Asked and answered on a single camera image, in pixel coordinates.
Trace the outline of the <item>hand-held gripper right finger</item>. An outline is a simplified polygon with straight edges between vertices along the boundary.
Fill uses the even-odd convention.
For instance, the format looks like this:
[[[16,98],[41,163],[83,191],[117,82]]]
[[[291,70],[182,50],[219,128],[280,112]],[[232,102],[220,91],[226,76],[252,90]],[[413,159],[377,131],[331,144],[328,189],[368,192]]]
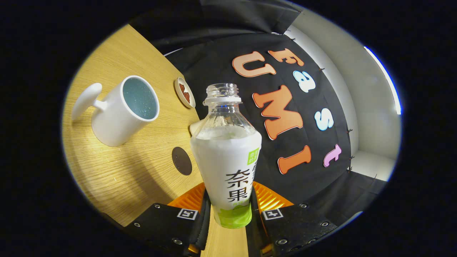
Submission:
[[[337,229],[309,204],[293,204],[258,182],[253,183],[251,208],[247,226],[251,256],[293,256]]]

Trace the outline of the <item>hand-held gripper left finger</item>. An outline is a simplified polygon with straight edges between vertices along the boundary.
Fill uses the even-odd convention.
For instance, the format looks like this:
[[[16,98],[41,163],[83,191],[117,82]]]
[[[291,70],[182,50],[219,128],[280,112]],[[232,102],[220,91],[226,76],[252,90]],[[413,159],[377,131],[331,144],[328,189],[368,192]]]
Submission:
[[[210,200],[204,183],[168,204],[153,203],[125,231],[165,256],[200,256],[210,225]]]

